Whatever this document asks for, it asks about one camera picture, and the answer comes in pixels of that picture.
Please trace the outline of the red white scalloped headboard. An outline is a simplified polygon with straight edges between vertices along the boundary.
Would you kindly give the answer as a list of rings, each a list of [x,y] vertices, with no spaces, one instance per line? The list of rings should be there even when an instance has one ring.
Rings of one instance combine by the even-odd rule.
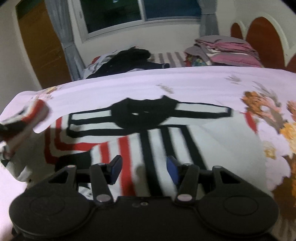
[[[242,21],[235,21],[230,34],[248,42],[258,52],[265,68],[295,73],[295,44],[289,45],[282,27],[272,17],[259,16],[248,27]]]

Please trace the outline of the right grey curtain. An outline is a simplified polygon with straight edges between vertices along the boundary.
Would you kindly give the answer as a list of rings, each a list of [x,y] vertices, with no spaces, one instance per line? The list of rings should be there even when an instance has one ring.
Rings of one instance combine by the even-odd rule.
[[[219,35],[216,16],[217,0],[198,0],[198,4],[201,9],[200,37]]]

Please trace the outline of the striped white red black shirt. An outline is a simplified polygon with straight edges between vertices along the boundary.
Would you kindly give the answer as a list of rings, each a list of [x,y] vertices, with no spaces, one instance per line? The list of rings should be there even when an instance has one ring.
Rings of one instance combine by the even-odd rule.
[[[49,113],[37,99],[1,121],[1,163],[16,180],[33,186],[68,165],[88,169],[119,155],[123,166],[113,197],[171,196],[177,188],[167,157],[202,170],[222,166],[267,191],[265,159],[251,115],[229,107],[124,99],[107,108],[70,113],[45,131],[33,128]]]

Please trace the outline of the grey curtain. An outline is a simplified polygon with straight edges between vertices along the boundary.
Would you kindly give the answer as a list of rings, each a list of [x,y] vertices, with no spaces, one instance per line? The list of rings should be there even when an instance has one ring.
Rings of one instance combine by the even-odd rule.
[[[201,9],[200,37],[219,35],[216,16],[217,0],[198,0],[198,4]]]
[[[72,81],[81,80],[85,65],[74,42],[68,1],[45,1],[53,29],[60,40]]]

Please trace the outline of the window with white frame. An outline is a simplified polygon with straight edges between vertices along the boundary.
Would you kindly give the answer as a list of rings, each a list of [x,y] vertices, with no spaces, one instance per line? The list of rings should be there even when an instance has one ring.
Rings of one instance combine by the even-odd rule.
[[[166,23],[197,23],[197,1],[72,1],[82,41],[117,31]]]

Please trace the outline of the left grey curtain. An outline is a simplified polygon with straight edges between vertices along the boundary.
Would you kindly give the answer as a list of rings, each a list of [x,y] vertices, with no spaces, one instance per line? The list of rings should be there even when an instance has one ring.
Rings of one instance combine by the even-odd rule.
[[[85,65],[74,42],[68,1],[45,1],[53,29],[60,40],[72,81],[81,80]]]

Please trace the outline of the pink grey folded bedding stack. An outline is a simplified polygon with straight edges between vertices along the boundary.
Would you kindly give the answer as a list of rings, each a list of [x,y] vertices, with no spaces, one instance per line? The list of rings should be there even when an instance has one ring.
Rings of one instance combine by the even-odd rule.
[[[187,60],[201,60],[206,65],[226,65],[237,67],[259,67],[258,52],[245,40],[221,36],[209,35],[195,40],[195,44],[187,49]]]

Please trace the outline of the black clothes pile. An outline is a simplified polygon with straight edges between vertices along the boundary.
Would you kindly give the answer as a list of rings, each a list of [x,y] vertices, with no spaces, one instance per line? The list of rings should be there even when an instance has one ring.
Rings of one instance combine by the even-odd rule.
[[[167,69],[169,63],[150,61],[151,53],[135,46],[96,57],[83,71],[83,79],[97,78],[138,70]]]

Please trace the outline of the brown wooden door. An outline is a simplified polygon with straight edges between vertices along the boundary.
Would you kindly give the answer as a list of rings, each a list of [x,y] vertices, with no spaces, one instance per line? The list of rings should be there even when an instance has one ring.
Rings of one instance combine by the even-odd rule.
[[[71,81],[64,51],[44,1],[20,1],[18,25],[31,66],[42,88]]]

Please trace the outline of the grey striped mattress sheet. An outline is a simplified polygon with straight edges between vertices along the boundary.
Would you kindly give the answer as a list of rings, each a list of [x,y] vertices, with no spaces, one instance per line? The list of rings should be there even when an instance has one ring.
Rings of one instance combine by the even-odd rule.
[[[185,67],[186,55],[184,52],[166,52],[151,54],[148,61],[153,63],[165,64],[168,63],[170,68]]]

